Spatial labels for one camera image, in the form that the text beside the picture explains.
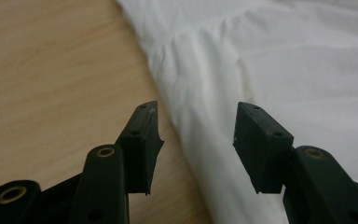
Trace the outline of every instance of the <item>white towel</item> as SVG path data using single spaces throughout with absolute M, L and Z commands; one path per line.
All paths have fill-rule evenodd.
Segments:
M 282 195 L 256 195 L 232 146 L 239 101 L 358 181 L 358 0 L 118 2 L 215 223 L 287 222 Z

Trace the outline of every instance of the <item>light brown wood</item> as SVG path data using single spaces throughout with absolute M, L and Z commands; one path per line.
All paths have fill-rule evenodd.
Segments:
M 0 185 L 42 189 L 81 172 L 133 110 L 159 100 L 145 56 L 114 1 L 0 1 Z M 163 104 L 152 194 L 131 223 L 211 223 Z

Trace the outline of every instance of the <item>wooden surface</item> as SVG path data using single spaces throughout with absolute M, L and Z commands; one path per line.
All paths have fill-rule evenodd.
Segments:
M 114 1 L 0 1 L 0 185 L 42 189 L 114 143 L 135 107 L 158 100 L 145 56 Z M 152 194 L 131 223 L 211 223 L 163 104 Z

